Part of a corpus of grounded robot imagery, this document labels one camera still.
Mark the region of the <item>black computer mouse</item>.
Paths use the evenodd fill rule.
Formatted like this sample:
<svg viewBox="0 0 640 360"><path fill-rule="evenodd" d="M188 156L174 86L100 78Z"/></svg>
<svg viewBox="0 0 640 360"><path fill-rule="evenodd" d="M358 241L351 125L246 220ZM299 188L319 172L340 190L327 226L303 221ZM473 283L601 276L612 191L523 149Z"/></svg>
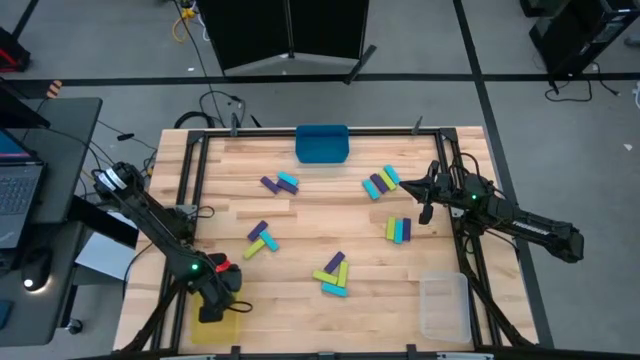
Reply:
<svg viewBox="0 0 640 360"><path fill-rule="evenodd" d="M50 277L53 251L48 247L32 250L21 267L23 287L29 292L43 288Z"/></svg>

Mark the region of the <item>black monitor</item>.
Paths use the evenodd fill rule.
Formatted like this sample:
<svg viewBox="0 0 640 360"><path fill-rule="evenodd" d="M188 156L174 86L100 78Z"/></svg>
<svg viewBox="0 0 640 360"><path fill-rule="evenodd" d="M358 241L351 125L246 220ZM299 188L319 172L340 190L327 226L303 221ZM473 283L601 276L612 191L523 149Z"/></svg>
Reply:
<svg viewBox="0 0 640 360"><path fill-rule="evenodd" d="M0 86L0 127L49 128L50 122Z"/></svg>

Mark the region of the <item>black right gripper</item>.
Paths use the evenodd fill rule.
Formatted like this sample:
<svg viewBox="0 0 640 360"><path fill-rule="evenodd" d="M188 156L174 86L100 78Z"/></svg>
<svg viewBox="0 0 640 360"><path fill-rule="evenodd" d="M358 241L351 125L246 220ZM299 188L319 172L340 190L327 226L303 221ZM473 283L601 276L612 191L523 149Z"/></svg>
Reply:
<svg viewBox="0 0 640 360"><path fill-rule="evenodd" d="M426 200L428 204L461 204L464 200L463 192L455 185L453 176L448 173L403 180L399 185L415 200Z"/></svg>

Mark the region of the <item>dark grey laptop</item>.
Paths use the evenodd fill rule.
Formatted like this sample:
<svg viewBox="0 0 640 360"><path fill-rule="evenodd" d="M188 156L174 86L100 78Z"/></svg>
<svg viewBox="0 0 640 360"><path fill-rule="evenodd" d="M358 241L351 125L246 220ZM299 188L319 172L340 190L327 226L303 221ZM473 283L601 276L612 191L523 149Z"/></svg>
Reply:
<svg viewBox="0 0 640 360"><path fill-rule="evenodd" d="M0 251L19 247L46 164L0 128Z"/></svg>

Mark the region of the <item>blue plastic bin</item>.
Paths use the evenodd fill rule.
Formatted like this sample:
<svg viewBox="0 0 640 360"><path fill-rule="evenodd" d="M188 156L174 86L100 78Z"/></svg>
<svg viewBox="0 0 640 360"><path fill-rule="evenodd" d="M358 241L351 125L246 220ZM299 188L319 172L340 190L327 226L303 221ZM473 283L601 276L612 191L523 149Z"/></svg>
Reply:
<svg viewBox="0 0 640 360"><path fill-rule="evenodd" d="M300 125L295 130L295 153L301 163L344 163L349 152L345 125Z"/></svg>

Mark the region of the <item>black desk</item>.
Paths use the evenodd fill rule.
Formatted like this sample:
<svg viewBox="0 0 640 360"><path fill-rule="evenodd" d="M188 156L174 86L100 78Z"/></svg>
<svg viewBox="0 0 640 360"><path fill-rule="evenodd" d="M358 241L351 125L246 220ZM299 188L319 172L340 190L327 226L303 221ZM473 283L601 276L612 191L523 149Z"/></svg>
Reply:
<svg viewBox="0 0 640 360"><path fill-rule="evenodd" d="M45 345L70 316L75 257L87 230L79 214L86 202L74 192L101 106L98 98L50 100L40 109L50 128L13 132L26 137L26 146L46 163L46 170L30 208L16 267L0 275L0 302L11 304L0 328L0 348ZM41 288L29 291L21 269L41 248L50 250L50 272Z"/></svg>

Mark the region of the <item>yellow translucent plastic bin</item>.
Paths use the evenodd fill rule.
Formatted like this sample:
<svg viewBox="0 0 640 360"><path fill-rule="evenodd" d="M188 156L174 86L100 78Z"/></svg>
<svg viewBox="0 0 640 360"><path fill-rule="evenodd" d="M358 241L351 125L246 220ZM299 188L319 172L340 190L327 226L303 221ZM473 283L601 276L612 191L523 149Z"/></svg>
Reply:
<svg viewBox="0 0 640 360"><path fill-rule="evenodd" d="M204 304L198 293L192 296L190 340L195 345L232 345L239 337L240 314L226 311L220 322L203 323L199 320L199 312Z"/></svg>

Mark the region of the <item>black flat box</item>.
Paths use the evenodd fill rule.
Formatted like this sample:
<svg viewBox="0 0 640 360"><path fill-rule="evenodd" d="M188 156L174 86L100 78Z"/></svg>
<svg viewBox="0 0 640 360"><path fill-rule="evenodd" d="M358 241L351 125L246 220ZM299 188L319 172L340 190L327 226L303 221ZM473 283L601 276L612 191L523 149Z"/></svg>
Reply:
<svg viewBox="0 0 640 360"><path fill-rule="evenodd" d="M136 228L76 195L71 200L68 219L80 221L92 230L132 249L136 247L139 234Z"/></svg>

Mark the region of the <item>clear plastic bin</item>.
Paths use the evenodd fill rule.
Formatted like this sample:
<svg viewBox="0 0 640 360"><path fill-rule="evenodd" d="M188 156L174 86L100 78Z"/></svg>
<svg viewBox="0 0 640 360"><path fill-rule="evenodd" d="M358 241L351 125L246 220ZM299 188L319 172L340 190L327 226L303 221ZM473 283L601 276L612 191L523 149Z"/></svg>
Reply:
<svg viewBox="0 0 640 360"><path fill-rule="evenodd" d="M458 272L424 272L419 281L420 331L431 340L472 340L467 278Z"/></svg>

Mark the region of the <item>red and black case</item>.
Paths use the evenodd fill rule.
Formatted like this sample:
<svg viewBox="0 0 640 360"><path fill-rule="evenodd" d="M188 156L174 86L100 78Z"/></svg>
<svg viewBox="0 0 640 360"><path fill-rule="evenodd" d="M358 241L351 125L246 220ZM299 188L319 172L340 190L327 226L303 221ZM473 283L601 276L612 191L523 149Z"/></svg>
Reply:
<svg viewBox="0 0 640 360"><path fill-rule="evenodd" d="M30 57L31 53L0 27L0 73L24 72L30 65Z"/></svg>

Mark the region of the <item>black equipment cart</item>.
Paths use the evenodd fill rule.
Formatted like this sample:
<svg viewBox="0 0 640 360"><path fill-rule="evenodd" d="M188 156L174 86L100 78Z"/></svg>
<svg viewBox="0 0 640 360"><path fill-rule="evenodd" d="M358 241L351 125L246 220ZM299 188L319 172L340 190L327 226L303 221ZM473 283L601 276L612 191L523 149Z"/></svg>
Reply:
<svg viewBox="0 0 640 360"><path fill-rule="evenodd" d="M635 20L640 0L519 0L529 37L552 79L575 77Z"/></svg>

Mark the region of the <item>white sheet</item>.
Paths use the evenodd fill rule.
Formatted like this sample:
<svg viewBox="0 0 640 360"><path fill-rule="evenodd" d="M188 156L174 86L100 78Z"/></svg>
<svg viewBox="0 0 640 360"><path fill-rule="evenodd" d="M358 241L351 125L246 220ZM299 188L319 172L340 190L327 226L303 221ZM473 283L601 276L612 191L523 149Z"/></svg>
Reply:
<svg viewBox="0 0 640 360"><path fill-rule="evenodd" d="M75 263L125 281L134 256L133 248L102 234L93 233L75 258Z"/></svg>

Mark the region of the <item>black folding partition screen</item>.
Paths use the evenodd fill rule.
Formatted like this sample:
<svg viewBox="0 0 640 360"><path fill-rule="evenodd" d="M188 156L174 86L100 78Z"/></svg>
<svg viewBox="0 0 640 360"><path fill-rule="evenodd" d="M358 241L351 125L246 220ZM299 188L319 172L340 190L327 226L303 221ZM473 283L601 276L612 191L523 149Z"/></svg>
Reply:
<svg viewBox="0 0 640 360"><path fill-rule="evenodd" d="M196 0L220 70L298 54L351 59L350 84L377 50L365 44L370 0Z"/></svg>

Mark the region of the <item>black aluminium table frame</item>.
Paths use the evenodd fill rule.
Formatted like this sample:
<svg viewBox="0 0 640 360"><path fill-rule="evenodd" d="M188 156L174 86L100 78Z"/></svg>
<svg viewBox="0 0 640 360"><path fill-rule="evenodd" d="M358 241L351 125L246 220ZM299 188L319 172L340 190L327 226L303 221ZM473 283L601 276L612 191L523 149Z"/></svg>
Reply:
<svg viewBox="0 0 640 360"><path fill-rule="evenodd" d="M465 351L491 340L487 315L476 304L478 322L468 343L431 340L420 331L419 281L424 272L455 272L458 251L451 216L437 207L430 224L414 225L409 242L386 239L389 217L416 219L420 207L401 190L372 200L362 181L391 165L403 179L423 176L429 163L449 163L464 154L468 168L493 177L493 163L479 127L356 128L344 163L299 162L293 129L166 130L162 133L150 192L165 205L197 204L202 210L196 246L223 252L243 273L240 299L252 305L240 314L232 345L195 345L190 340L192 295L179 295L152 340L181 354L210 353L284 357L295 353L339 356L402 352ZM298 192L273 194L285 172L299 180ZM278 243L250 259L247 235L261 221ZM312 277L338 252L349 264L347 297L323 292Z"/></svg>

